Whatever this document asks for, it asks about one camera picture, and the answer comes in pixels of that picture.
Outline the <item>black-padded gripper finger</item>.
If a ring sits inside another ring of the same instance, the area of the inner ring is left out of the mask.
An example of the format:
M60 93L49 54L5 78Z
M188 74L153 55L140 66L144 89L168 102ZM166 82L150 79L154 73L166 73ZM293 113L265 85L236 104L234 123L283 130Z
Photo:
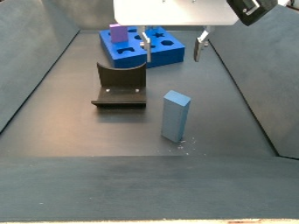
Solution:
M193 61L194 62L200 60L201 48L206 45L208 36L210 35L212 31L213 31L212 25L204 26L200 36L194 39L194 46L193 46Z

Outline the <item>white gripper body plate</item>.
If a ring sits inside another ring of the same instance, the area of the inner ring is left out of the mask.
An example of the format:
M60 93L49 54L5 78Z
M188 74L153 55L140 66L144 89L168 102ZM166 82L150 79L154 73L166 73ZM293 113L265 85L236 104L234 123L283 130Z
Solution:
M226 0L113 0L121 25L233 25Z

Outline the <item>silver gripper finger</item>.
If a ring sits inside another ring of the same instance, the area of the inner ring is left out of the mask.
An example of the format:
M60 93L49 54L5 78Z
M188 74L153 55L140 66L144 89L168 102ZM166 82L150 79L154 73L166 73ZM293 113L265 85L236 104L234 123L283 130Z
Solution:
M152 44L152 42L150 42L149 37L145 34L145 27L144 26L138 26L137 27L137 34L138 34L138 36L141 38L140 46L145 50L145 60L148 62L150 62L152 61L152 56L150 56L150 49L152 49L150 44Z

